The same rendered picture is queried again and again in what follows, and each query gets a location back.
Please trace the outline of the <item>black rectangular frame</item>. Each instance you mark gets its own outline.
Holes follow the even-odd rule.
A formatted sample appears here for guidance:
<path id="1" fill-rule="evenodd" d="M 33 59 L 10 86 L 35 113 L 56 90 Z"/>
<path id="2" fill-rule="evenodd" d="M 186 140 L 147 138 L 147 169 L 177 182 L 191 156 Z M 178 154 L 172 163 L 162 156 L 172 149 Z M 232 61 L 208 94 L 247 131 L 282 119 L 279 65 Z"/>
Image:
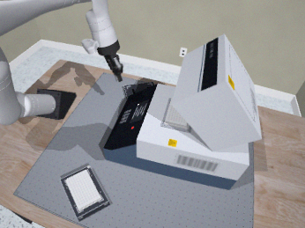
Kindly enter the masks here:
<path id="1" fill-rule="evenodd" d="M 148 82 L 148 83 L 141 83 L 141 84 L 134 84 L 134 85 L 125 85 L 124 86 L 124 92 L 126 95 L 126 99 L 128 99 L 128 97 L 134 93 L 140 92 L 150 86 L 153 86 L 154 82 Z"/>

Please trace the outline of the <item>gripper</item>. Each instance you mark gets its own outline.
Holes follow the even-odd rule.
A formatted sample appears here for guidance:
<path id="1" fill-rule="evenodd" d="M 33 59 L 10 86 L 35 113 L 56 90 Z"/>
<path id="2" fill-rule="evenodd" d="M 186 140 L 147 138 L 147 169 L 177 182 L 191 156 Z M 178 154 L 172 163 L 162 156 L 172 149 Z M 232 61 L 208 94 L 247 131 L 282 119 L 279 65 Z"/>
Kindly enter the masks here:
<path id="1" fill-rule="evenodd" d="M 105 60 L 108 63 L 109 68 L 111 68 L 112 72 L 115 75 L 115 79 L 118 83 L 121 83 L 123 81 L 122 74 L 123 73 L 123 64 L 118 62 L 119 55 L 116 54 L 116 52 L 119 50 L 120 45 L 118 42 L 118 39 L 115 43 L 112 45 L 109 45 L 104 48 L 97 48 L 98 54 L 105 56 Z M 117 57 L 118 56 L 118 57 Z M 119 58 L 120 60 L 120 58 Z"/>

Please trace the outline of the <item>white benchtop thermal cycler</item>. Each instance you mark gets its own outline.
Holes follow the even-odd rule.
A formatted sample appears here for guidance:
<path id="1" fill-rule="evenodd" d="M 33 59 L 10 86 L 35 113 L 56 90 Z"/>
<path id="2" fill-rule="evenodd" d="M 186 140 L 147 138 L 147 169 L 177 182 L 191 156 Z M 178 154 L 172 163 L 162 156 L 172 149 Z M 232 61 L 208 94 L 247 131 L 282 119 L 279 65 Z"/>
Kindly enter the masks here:
<path id="1" fill-rule="evenodd" d="M 189 129 L 164 124 L 171 99 Z M 254 83 L 222 34 L 183 57 L 176 87 L 130 95 L 103 150 L 118 164 L 229 190 L 260 139 Z"/>

